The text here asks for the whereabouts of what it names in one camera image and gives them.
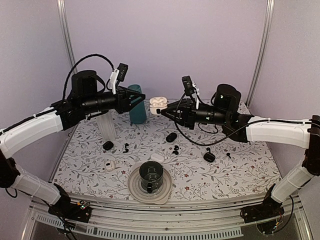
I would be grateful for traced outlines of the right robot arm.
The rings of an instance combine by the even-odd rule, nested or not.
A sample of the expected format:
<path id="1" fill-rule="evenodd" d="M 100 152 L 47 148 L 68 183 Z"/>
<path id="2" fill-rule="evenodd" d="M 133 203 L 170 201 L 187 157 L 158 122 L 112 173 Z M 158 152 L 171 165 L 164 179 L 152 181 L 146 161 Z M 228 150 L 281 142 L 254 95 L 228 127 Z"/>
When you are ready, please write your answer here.
<path id="1" fill-rule="evenodd" d="M 293 192 L 320 174 L 320 117 L 284 120 L 238 113 L 241 93 L 229 84 L 217 86 L 211 104 L 196 103 L 195 90 L 184 84 L 184 96 L 158 113 L 177 127 L 194 129 L 196 123 L 219 125 L 226 138 L 235 142 L 270 142 L 305 149 L 305 157 L 280 182 L 272 186 L 258 213 L 269 218 Z"/>

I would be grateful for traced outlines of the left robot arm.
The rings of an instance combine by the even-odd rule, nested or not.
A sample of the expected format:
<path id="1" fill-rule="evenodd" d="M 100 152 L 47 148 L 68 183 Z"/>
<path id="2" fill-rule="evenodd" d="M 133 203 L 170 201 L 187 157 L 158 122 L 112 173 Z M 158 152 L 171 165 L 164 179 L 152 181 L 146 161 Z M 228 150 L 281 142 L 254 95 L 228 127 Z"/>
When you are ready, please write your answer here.
<path id="1" fill-rule="evenodd" d="M 13 159 L 24 147 L 54 133 L 74 127 L 82 120 L 115 110 L 119 114 L 131 111 L 146 96 L 136 90 L 119 86 L 126 70 L 115 69 L 109 78 L 111 90 L 98 90 L 103 80 L 94 70 L 83 70 L 71 77 L 71 92 L 67 99 L 53 103 L 42 112 L 0 131 L 0 186 L 12 188 L 47 202 L 63 216 L 74 213 L 74 205 L 62 187 L 48 183 L 27 172 Z"/>

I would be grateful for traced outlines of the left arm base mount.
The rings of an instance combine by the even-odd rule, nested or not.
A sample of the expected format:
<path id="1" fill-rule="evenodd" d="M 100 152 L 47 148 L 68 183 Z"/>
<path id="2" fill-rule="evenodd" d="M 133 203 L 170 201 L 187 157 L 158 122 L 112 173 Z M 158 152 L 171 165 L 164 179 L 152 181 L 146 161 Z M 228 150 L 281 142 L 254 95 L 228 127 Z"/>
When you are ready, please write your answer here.
<path id="1" fill-rule="evenodd" d="M 60 199 L 49 207 L 48 213 L 63 219 L 88 223 L 93 210 L 90 204 L 90 202 L 84 200 L 72 203 L 69 200 Z"/>

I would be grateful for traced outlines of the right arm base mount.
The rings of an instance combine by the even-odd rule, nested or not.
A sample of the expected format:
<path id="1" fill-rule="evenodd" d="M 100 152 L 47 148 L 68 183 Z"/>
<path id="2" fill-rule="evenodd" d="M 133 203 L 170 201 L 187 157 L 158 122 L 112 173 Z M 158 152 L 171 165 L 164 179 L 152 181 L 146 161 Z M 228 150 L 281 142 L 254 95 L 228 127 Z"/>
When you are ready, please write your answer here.
<path id="1" fill-rule="evenodd" d="M 245 206 L 240 210 L 240 217 L 245 223 L 261 221 L 283 215 L 285 213 L 281 204 L 260 203 Z"/>

